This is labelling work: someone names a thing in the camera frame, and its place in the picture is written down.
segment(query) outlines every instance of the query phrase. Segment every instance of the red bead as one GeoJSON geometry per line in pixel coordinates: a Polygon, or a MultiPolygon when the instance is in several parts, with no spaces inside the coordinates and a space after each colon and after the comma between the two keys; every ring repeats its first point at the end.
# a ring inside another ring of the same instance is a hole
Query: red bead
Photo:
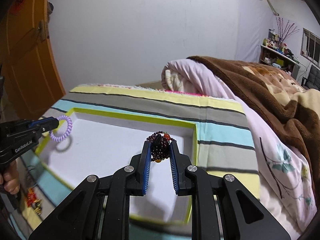
{"type": "Polygon", "coordinates": [[[167,133],[165,133],[165,134],[163,135],[163,137],[166,138],[167,140],[170,140],[170,139],[171,139],[171,138],[170,138],[170,135],[167,134],[167,133]]]}

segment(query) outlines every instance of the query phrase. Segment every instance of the metal screw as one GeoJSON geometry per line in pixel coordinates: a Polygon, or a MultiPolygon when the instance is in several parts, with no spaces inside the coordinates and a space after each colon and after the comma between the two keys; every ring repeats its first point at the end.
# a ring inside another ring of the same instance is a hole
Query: metal screw
{"type": "Polygon", "coordinates": [[[96,179],[97,179],[97,177],[94,176],[94,175],[90,175],[90,176],[87,177],[87,181],[88,181],[88,182],[95,182],[96,179]]]}
{"type": "Polygon", "coordinates": [[[224,178],[230,182],[233,182],[235,180],[235,177],[232,176],[231,174],[227,174],[224,178]]]}
{"type": "Polygon", "coordinates": [[[188,166],[189,171],[195,172],[197,169],[198,169],[197,166],[194,166],[194,165],[188,166]]]}
{"type": "Polygon", "coordinates": [[[124,171],[126,171],[126,172],[132,172],[134,170],[134,167],[132,167],[132,166],[125,166],[124,167],[124,171]]]}

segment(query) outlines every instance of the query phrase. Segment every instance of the plastic sheet on wall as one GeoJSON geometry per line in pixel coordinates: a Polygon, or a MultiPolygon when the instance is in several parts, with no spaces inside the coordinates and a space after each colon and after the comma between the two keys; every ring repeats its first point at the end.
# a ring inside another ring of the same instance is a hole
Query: plastic sheet on wall
{"type": "Polygon", "coordinates": [[[238,37],[235,60],[258,62],[263,39],[274,26],[266,0],[238,0],[238,37]]]}

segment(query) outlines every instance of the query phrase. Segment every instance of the orange door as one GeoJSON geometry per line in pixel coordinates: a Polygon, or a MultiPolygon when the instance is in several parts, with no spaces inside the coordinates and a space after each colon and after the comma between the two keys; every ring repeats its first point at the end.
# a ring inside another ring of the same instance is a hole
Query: orange door
{"type": "Polygon", "coordinates": [[[20,118],[38,119],[64,94],[48,32],[47,0],[16,0],[0,23],[0,62],[20,118]]]}

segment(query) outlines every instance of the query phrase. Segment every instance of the spiral hair tie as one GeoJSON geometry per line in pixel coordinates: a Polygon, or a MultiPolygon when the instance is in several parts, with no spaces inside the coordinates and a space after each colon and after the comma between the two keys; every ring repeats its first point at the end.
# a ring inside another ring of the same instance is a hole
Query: spiral hair tie
{"type": "Polygon", "coordinates": [[[72,121],[71,121],[71,118],[70,118],[69,116],[66,116],[66,115],[61,115],[61,116],[57,117],[57,119],[58,119],[59,121],[61,121],[61,120],[66,120],[66,121],[67,121],[67,123],[68,123],[67,130],[66,130],[66,132],[65,132],[64,134],[62,134],[61,136],[58,136],[58,137],[55,136],[52,131],[49,131],[49,136],[50,136],[50,138],[51,138],[53,141],[55,141],[55,142],[62,142],[62,141],[64,141],[64,140],[70,135],[70,133],[71,133],[71,130],[72,130],[72,121]]]}

